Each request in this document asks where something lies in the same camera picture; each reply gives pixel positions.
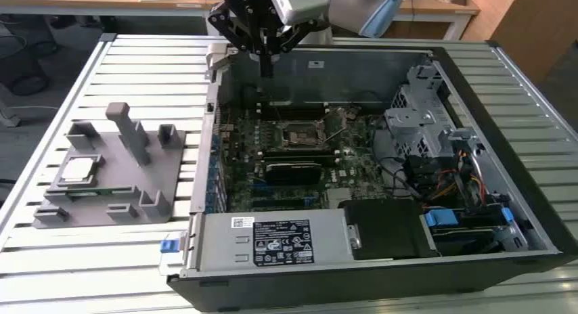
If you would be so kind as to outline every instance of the gray 3d printed holder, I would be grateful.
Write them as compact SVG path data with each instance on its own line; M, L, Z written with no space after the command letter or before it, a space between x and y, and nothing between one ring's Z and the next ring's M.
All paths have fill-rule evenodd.
M99 133L76 122L72 144L35 213L36 228L164 223L171 219L184 148L184 131L160 125L147 132L111 103L107 118L119 133Z

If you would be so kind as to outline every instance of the floor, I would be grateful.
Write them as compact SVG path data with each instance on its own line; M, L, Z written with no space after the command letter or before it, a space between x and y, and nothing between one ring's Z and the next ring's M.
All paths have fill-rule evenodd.
M52 32L61 49L40 61L52 79L51 87L39 94L19 97L0 86L0 96L8 106L60 106L101 34L99 28L81 28L79 25ZM163 35L206 34L204 23L199 18L119 18L119 32ZM0 27L0 35L5 34L5 29ZM559 61L539 87L575 129L578 129L577 73L578 45L570 48L566 57ZM0 125L0 179L19 178L52 121L55 110L27 108L17 109L17 113L21 118L20 127L5 128ZM0 184L0 204L5 200L9 188L9 185Z

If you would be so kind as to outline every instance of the black plastic cover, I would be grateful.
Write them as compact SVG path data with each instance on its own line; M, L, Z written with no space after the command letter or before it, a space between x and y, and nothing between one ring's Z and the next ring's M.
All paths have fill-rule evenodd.
M362 247L356 260L438 256L421 221L422 206L413 200L348 200L339 204L348 225L355 225Z

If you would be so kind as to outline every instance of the barcode sticker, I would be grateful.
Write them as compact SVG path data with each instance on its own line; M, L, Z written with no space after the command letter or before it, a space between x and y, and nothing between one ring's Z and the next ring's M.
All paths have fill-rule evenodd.
M251 228L252 223L255 223L255 217L231 218L231 228Z

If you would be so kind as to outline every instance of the white cable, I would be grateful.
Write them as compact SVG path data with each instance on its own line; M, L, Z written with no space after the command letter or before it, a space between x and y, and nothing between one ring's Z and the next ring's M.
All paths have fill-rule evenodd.
M57 110L59 107L56 106L11 106L11 109L51 109Z

